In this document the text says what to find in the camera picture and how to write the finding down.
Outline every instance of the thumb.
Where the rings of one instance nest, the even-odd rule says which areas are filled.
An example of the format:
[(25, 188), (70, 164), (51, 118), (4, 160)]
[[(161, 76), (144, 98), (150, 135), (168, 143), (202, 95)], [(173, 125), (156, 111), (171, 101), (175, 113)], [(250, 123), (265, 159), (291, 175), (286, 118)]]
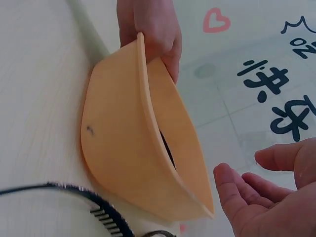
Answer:
[(293, 144), (278, 144), (255, 154), (256, 161), (265, 169), (294, 171), (298, 189), (316, 182), (316, 138)]

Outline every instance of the hand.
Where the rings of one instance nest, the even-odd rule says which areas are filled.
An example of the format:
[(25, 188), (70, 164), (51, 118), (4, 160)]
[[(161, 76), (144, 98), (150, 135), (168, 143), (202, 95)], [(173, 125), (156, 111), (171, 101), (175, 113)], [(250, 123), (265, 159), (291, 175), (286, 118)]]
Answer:
[(117, 13), (121, 47), (142, 32), (147, 63), (161, 57), (176, 83), (182, 37), (172, 0), (118, 0)]
[(227, 164), (214, 169), (222, 208), (236, 237), (316, 236), (316, 138), (255, 154), (265, 169), (294, 171), (297, 191), (280, 188)]

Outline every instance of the heart outline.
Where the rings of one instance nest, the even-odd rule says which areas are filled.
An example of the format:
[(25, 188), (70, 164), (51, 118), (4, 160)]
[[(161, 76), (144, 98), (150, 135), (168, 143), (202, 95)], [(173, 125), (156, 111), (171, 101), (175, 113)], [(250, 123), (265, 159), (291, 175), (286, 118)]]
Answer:
[[(209, 26), (211, 15), (213, 13), (216, 14), (216, 21), (224, 22), (223, 26), (219, 26), (219, 27), (210, 27)], [(206, 13), (204, 20), (203, 20), (203, 31), (205, 33), (220, 33), (220, 32), (228, 30), (230, 26), (231, 26), (230, 19), (227, 16), (223, 16), (221, 9), (219, 9), (218, 7), (210, 9)]]

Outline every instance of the orange plastic dustpan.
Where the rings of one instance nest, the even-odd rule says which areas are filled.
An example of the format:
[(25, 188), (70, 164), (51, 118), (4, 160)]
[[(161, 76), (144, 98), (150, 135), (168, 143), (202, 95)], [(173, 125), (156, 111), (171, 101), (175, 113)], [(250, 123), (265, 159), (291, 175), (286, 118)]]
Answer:
[(166, 220), (213, 217), (196, 131), (161, 59), (146, 66), (142, 33), (93, 69), (81, 143), (106, 190)]

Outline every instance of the comb teeth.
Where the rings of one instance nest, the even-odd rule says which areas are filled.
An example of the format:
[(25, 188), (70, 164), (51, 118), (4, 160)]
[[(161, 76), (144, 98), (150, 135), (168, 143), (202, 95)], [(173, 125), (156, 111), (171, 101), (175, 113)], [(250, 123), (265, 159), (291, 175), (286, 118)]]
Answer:
[(120, 232), (120, 229), (113, 221), (112, 218), (101, 208), (94, 209), (90, 211), (91, 214), (94, 215), (107, 230), (110, 232), (112, 237), (123, 237), (123, 234)]

